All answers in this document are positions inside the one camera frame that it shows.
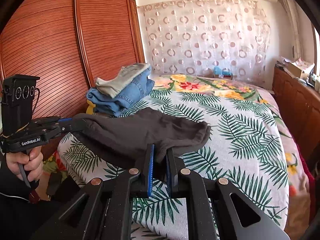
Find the person's left hand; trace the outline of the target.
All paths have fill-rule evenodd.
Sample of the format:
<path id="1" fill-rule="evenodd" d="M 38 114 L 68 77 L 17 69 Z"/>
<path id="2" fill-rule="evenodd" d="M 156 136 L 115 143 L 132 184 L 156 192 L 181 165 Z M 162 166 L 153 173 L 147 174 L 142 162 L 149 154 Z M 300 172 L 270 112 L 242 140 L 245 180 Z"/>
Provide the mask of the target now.
<path id="1" fill-rule="evenodd" d="M 8 169 L 20 180 L 23 180 L 19 169 L 19 164 L 22 164 L 24 170 L 29 172 L 28 180 L 38 181 L 41 177 L 43 168 L 43 154 L 41 152 L 41 146 L 33 148 L 29 155 L 22 152 L 7 153 L 6 162 Z"/>

